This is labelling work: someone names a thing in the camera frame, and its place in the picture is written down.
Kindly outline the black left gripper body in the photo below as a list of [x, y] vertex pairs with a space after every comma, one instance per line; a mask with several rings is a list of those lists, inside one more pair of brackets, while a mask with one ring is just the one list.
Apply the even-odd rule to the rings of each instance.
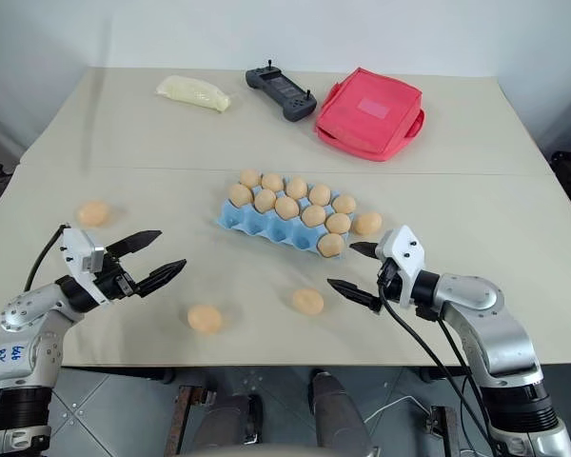
[[102, 269], [95, 273], [93, 283], [109, 300], [120, 300], [139, 291], [137, 283], [123, 269], [119, 259], [110, 253], [104, 255]]

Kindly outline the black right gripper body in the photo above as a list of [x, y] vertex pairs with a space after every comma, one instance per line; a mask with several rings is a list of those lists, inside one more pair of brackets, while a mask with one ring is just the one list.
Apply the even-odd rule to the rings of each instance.
[[387, 258], [383, 262], [378, 272], [377, 286], [379, 297], [383, 302], [400, 303], [403, 280], [399, 275], [399, 267], [392, 258]]

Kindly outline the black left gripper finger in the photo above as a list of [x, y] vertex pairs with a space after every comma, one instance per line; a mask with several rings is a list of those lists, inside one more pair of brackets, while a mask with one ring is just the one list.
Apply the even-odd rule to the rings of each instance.
[[174, 279], [186, 266], [187, 260], [182, 259], [167, 263], [154, 271], [148, 277], [139, 282], [135, 289], [135, 294], [146, 297], [159, 288], [162, 288]]
[[161, 234], [158, 229], [142, 230], [107, 246], [106, 250], [111, 256], [121, 258], [148, 247]]

